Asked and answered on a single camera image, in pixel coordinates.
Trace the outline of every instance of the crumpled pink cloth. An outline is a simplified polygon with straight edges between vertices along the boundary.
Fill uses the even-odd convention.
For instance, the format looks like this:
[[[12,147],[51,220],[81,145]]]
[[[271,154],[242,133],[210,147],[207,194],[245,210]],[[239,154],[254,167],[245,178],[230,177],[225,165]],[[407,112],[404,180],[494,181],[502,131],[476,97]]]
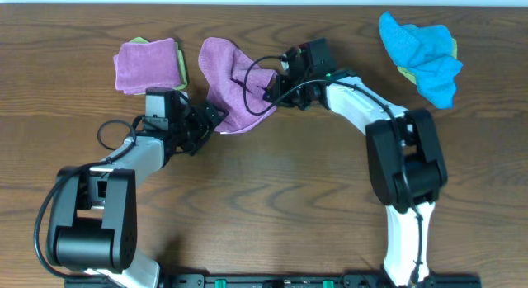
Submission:
[[[229,40],[210,37],[201,46],[198,64],[209,82],[207,100],[229,112],[214,131],[223,134],[247,132],[276,110],[273,107],[262,116],[254,116],[244,106],[242,85],[252,63]],[[252,111],[259,112],[270,105],[262,99],[262,95],[275,76],[275,70],[262,69],[258,65],[252,68],[247,77],[247,104]]]
[[[182,84],[175,45],[172,38],[149,44],[124,43],[114,56],[115,89],[138,94],[149,87]]]

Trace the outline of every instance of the robotic arm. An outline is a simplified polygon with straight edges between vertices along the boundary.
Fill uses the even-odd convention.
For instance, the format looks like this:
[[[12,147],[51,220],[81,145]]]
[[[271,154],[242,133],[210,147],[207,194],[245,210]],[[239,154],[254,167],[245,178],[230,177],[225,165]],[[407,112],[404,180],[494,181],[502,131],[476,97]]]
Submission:
[[[65,287],[398,287],[409,286],[416,272],[419,277],[410,286],[480,287],[476,277],[438,276],[430,274],[427,267],[429,220],[439,190],[447,182],[431,115],[387,102],[352,71],[337,71],[335,64],[324,40],[302,44],[284,55],[288,74],[277,77],[264,98],[275,101],[283,96],[282,106],[301,110],[318,100],[366,136],[370,180],[386,206],[389,221],[389,246],[381,273],[338,277],[163,275],[155,261],[136,250],[135,189],[173,154],[196,153],[227,114],[207,102],[194,107],[181,92],[149,89],[145,115],[133,124],[135,128],[141,120],[143,129],[135,142],[127,137],[110,157],[131,144],[135,146],[113,163],[70,177],[54,196],[46,244],[48,261],[99,276],[67,279]],[[306,78],[319,79],[320,83],[306,83]],[[416,152],[403,156],[404,145],[416,147]],[[63,168],[57,181],[68,176],[71,169]],[[94,208],[104,209],[102,219],[78,215],[80,210]],[[414,211],[420,213],[422,221]]]

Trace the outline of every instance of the brown table surface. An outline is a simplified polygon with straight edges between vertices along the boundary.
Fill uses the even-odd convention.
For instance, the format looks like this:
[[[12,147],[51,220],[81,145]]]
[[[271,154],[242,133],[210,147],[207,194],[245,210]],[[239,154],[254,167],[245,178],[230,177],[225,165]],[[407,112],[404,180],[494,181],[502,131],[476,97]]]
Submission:
[[[378,33],[385,10],[449,27],[464,63],[455,108],[434,109],[398,73]],[[527,27],[527,10],[514,8],[0,6],[0,286],[61,285],[35,258],[35,216],[62,166],[107,155],[96,141],[102,122],[144,111],[144,97],[114,89],[112,56],[136,36],[179,41],[195,102],[208,90],[197,63],[207,37],[252,59],[326,37],[341,67],[436,118],[450,180],[430,225],[430,268],[526,286]],[[124,130],[108,132],[119,144]],[[137,198],[139,247],[172,271],[342,273],[378,268],[386,251],[364,136],[322,107],[280,109],[247,134],[214,135]]]

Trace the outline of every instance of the black metal base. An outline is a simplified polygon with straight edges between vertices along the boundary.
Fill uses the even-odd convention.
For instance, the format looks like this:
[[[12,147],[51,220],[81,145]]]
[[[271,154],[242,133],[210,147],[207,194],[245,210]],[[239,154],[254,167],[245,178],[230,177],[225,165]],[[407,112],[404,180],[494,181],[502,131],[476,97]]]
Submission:
[[[114,288],[102,280],[65,281],[67,288]],[[479,288],[480,279],[470,275],[431,274],[420,288]],[[158,288],[394,288],[382,274],[369,271],[344,276],[204,276],[186,274],[160,279]]]

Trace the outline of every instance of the crumpled blue cloth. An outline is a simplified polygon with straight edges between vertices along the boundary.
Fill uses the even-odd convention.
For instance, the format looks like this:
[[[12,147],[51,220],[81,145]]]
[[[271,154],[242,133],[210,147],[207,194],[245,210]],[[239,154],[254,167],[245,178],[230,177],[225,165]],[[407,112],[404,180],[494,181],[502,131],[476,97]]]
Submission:
[[[389,12],[379,18],[379,34],[390,58],[417,80],[418,92],[436,108],[453,107],[455,76],[462,63],[453,58],[453,40],[443,25],[400,26]]]

